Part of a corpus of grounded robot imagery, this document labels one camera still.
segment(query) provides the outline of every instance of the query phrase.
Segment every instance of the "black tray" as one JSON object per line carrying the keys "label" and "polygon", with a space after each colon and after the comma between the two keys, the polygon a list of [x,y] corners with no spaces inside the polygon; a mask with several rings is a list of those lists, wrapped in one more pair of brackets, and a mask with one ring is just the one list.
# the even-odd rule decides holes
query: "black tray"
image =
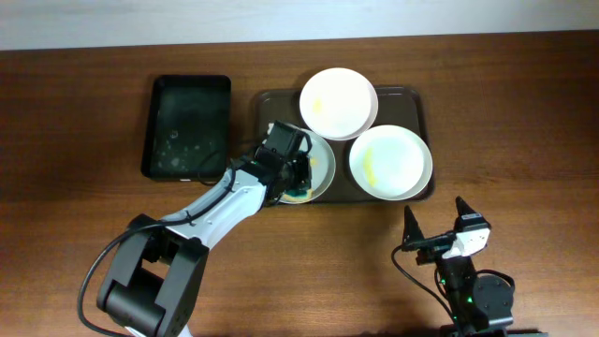
{"label": "black tray", "polygon": [[[378,113],[373,126],[399,125],[417,135],[429,146],[429,135],[424,123],[424,113],[420,96],[414,90],[404,87],[377,87]],[[267,132],[269,123],[274,120],[292,123],[307,128],[300,115],[301,90],[271,90],[259,95],[256,99],[257,134]],[[353,140],[328,140],[336,160],[335,178],[329,189],[312,203],[321,202],[364,202],[381,201],[364,192],[349,170],[348,158]],[[417,195],[402,201],[422,201],[434,191],[434,173],[427,186]]]}

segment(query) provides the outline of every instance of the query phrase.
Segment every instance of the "tabletop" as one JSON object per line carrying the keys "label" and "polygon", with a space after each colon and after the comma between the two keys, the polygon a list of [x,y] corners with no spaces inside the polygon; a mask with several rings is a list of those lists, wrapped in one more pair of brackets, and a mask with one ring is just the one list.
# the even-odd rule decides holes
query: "tabletop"
{"label": "tabletop", "polygon": [[[450,230],[454,198],[493,225],[478,269],[515,278],[514,329],[599,335],[599,32],[0,52],[0,335],[94,336],[77,319],[80,282],[139,213],[178,211],[207,191],[154,183],[140,160],[152,80],[225,74],[230,129],[252,136],[252,102],[317,71],[355,69],[417,90],[436,191],[413,211]],[[211,251],[189,322],[204,335],[406,333],[449,324],[390,252],[400,202],[275,207]],[[399,262],[434,287],[433,266]],[[93,278],[95,308],[108,263]],[[159,274],[166,268],[153,267]]]}

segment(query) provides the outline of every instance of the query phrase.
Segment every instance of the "wooden table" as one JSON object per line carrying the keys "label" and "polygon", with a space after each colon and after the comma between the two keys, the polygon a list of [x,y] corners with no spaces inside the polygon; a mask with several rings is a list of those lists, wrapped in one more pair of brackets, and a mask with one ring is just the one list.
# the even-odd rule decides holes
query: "wooden table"
{"label": "wooden table", "polygon": [[[423,98],[437,189],[414,205],[449,230],[462,195],[493,224],[479,268],[518,285],[514,328],[599,335],[599,32],[398,37],[0,53],[0,335],[94,336],[75,299],[99,251],[140,212],[206,191],[139,163],[153,77],[227,74],[231,128],[260,91],[355,69]],[[436,328],[436,301],[396,271],[401,203],[267,209],[211,252],[196,335],[358,335]],[[433,286],[433,266],[399,261]],[[95,308],[87,315],[119,329]]]}

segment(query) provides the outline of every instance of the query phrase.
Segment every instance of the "dark gray tray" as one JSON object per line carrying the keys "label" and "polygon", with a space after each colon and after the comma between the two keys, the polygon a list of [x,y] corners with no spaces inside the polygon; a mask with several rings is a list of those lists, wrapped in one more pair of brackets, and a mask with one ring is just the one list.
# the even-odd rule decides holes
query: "dark gray tray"
{"label": "dark gray tray", "polygon": [[[418,93],[404,87],[377,87],[375,91],[378,95],[378,113],[373,126],[405,127],[419,135],[429,145],[429,135]],[[266,133],[269,123],[274,120],[307,128],[300,115],[300,93],[301,90],[284,89],[271,90],[259,95],[256,99],[257,134]],[[329,189],[312,203],[381,201],[364,192],[352,177],[348,157],[354,141],[327,139],[327,142],[335,153],[337,164],[335,178]],[[429,184],[419,194],[402,201],[422,201],[429,198],[433,191],[434,173]]]}

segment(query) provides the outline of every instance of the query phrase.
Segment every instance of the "white plate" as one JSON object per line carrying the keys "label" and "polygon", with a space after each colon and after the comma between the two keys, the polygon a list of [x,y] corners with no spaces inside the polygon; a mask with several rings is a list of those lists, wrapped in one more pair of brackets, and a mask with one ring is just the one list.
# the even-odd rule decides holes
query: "white plate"
{"label": "white plate", "polygon": [[299,97],[299,111],[316,134],[348,140],[373,125],[378,96],[373,85],[356,71],[331,68],[306,82]]}
{"label": "white plate", "polygon": [[349,166],[356,183],[370,195],[403,200],[418,194],[431,179],[431,151],[414,132],[381,125],[352,145]]}
{"label": "white plate", "polygon": [[[283,194],[281,202],[287,204],[301,204],[312,201],[322,195],[335,177],[335,154],[330,145],[322,137],[314,132],[301,129],[308,134],[312,141],[312,150],[308,153],[310,157],[310,169],[312,170],[312,179],[310,180],[312,188],[308,191],[306,197],[291,197]],[[308,142],[304,139],[299,146],[302,151],[308,150]]]}

